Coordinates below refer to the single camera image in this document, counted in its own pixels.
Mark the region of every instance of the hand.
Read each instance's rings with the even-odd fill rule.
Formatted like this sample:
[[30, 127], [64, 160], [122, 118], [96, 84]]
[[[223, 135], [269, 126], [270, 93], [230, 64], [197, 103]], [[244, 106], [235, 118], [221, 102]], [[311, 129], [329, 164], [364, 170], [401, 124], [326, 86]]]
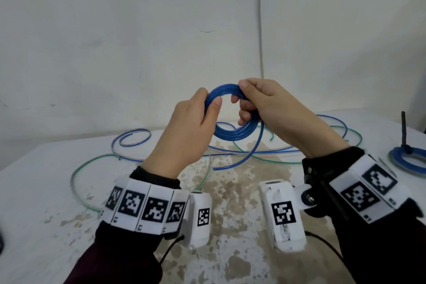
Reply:
[[149, 173], [176, 179], [188, 165], [198, 161], [215, 131], [222, 98], [215, 98], [204, 116], [208, 92], [200, 88], [194, 96], [179, 102], [151, 155], [142, 163]]
[[307, 158], [325, 156], [349, 147], [338, 133], [278, 82], [250, 78], [240, 80], [238, 85], [249, 99], [231, 97], [232, 103], [240, 100], [240, 126], [251, 119], [250, 111], [257, 109], [270, 130]]

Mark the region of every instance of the person's right hand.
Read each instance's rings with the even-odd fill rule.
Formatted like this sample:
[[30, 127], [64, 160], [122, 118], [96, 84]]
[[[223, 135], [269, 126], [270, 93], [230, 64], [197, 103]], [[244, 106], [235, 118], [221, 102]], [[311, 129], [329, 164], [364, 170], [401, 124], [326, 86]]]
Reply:
[[248, 100], [240, 100], [238, 124], [251, 119], [257, 109], [260, 117], [279, 138], [298, 148], [307, 158], [325, 156], [349, 147], [327, 123], [306, 108], [274, 80], [249, 78], [238, 83]]

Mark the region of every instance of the forearm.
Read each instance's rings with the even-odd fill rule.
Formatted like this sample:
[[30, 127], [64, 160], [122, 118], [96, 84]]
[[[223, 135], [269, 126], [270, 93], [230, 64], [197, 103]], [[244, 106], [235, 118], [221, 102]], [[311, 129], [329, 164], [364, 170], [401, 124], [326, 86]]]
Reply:
[[[318, 177], [330, 172], [341, 174], [363, 155], [363, 150], [351, 147], [322, 158], [304, 160], [305, 174], [309, 168]], [[423, 266], [426, 261], [426, 226], [413, 214], [416, 209], [416, 204], [409, 199], [397, 211], [367, 225], [347, 221], [331, 207], [329, 215], [342, 255], [357, 283], [394, 282], [396, 278], [410, 276], [426, 280]]]
[[[179, 189], [179, 180], [136, 168], [130, 178]], [[163, 236], [136, 233], [101, 222], [95, 243], [78, 260], [65, 284], [159, 283], [162, 269], [153, 253]]]

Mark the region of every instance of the fingernail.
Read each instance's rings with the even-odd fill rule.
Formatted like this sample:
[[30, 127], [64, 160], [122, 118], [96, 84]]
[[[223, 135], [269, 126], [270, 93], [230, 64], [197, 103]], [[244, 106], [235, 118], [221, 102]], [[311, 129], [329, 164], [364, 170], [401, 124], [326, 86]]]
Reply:
[[216, 98], [214, 98], [213, 102], [215, 104], [217, 104], [218, 106], [221, 106], [222, 105], [222, 97], [216, 97]]
[[246, 80], [240, 80], [240, 81], [238, 82], [238, 85], [239, 85], [240, 87], [247, 87], [247, 86], [248, 86], [248, 82], [247, 82]]

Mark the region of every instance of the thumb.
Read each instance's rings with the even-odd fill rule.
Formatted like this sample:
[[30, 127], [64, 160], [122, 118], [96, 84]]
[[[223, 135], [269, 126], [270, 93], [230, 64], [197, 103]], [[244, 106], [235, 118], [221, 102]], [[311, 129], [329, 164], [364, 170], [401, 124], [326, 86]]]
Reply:
[[221, 106], [222, 97], [216, 97], [207, 108], [206, 115], [201, 125], [214, 130]]
[[253, 84], [247, 80], [240, 80], [238, 86], [244, 95], [256, 106], [260, 105], [260, 102], [266, 97], [262, 92], [260, 92]]

